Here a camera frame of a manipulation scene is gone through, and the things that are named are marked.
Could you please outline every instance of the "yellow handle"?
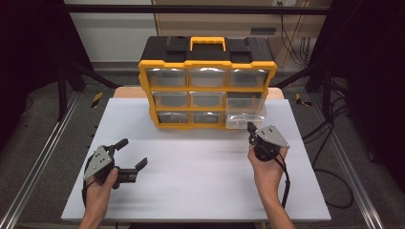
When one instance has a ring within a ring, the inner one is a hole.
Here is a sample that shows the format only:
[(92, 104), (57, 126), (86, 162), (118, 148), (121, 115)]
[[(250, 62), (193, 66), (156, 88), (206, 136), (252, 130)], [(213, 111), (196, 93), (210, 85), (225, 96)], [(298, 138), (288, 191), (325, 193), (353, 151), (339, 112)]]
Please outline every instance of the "yellow handle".
[(204, 36), (193, 36), (190, 41), (190, 51), (193, 51), (193, 45), (196, 44), (222, 44), (223, 50), (225, 52), (225, 38), (224, 37), (204, 37)]

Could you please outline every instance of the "storage organizer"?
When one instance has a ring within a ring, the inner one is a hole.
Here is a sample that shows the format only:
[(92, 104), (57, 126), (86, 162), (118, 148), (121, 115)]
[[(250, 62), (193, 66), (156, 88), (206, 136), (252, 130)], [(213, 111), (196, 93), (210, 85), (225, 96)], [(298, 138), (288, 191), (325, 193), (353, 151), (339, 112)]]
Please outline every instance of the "storage organizer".
[(140, 86), (158, 128), (245, 128), (266, 118), (277, 66), (263, 37), (149, 37)]

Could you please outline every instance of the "white tabletop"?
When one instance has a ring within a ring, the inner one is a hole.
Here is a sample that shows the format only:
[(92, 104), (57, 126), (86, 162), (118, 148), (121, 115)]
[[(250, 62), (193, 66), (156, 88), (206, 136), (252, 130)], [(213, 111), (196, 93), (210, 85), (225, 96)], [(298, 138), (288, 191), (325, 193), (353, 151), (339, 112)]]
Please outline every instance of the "white tabletop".
[[(149, 161), (136, 183), (123, 183), (112, 191), (106, 220), (266, 220), (246, 157), (247, 130), (158, 129), (148, 110), (146, 98), (111, 98), (98, 126), (87, 157), (98, 145), (128, 138), (129, 144), (115, 153), (116, 166), (134, 168), (144, 157)], [(266, 110), (267, 119), (261, 127), (275, 125), (290, 145), (286, 158), (291, 180), (286, 206), (290, 218), (330, 220), (288, 100), (268, 99)], [(65, 220), (77, 221), (83, 216), (85, 162), (62, 214)]]

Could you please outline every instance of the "white wall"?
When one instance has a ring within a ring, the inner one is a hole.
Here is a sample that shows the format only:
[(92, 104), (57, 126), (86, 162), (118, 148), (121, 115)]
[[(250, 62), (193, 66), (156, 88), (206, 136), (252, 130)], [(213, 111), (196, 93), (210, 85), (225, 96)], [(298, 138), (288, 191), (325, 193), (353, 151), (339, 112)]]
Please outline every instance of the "white wall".
[[(66, 4), (151, 5), (151, 0), (65, 0)], [(149, 36), (157, 35), (152, 13), (71, 13), (92, 62), (138, 62)]]

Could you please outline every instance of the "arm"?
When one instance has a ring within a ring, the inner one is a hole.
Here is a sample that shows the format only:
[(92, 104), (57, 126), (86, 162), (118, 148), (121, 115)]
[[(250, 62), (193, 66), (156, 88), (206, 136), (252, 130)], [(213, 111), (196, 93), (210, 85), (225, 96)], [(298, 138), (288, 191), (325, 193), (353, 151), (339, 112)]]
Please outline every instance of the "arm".
[[(287, 149), (281, 148), (280, 154), (287, 155)], [(270, 228), (295, 228), (278, 199), (278, 187), (283, 169), (274, 160), (263, 162), (254, 155), (253, 147), (249, 145), (247, 155), (254, 171), (254, 180), (260, 199), (265, 207)]]
[(118, 170), (114, 168), (107, 176), (103, 185), (95, 181), (95, 176), (89, 177), (87, 184), (86, 211), (79, 229), (98, 228), (107, 214), (108, 201), (110, 200), (111, 189), (117, 180)]

